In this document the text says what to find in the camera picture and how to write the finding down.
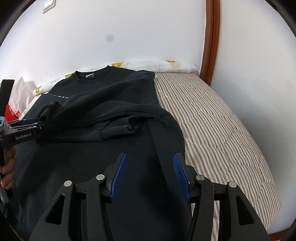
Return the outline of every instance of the clothing label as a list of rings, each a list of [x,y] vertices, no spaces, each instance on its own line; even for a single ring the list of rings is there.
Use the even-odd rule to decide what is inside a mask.
[[[86,78],[89,78],[89,77],[94,77],[94,73],[92,73],[92,74],[89,74],[89,75],[87,75],[87,76],[85,76]]]

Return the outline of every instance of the silver rivet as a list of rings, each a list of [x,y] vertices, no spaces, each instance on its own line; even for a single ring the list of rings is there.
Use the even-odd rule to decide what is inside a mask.
[[[199,181],[203,181],[205,179],[205,177],[203,175],[197,175],[196,179]]]
[[[229,186],[230,186],[231,188],[236,188],[237,184],[236,184],[235,182],[230,182],[230,183],[229,183]]]
[[[100,174],[100,175],[96,176],[96,179],[99,180],[99,181],[103,180],[104,178],[105,178],[105,176],[103,174]]]
[[[71,181],[65,181],[64,182],[64,186],[65,187],[69,187],[69,186],[71,186],[72,185],[72,182]]]

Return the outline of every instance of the mattress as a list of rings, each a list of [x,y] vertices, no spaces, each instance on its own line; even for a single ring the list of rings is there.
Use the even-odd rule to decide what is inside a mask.
[[[183,132],[186,163],[212,182],[236,182],[267,229],[281,201],[267,162],[241,121],[195,74],[157,73],[155,87],[161,107]],[[215,201],[213,241],[218,240],[218,227]]]

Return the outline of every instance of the wall switch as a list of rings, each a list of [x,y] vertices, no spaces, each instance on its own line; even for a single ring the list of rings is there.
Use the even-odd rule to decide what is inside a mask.
[[[56,0],[48,0],[43,4],[43,10],[42,13],[46,13],[48,10],[55,7]]]

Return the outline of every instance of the hand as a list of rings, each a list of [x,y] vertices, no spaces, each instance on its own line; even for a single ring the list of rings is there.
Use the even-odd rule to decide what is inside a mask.
[[[1,186],[10,189],[15,182],[15,148],[5,149],[8,157],[8,162],[5,166],[0,167],[0,173],[5,174],[5,177],[1,180]]]

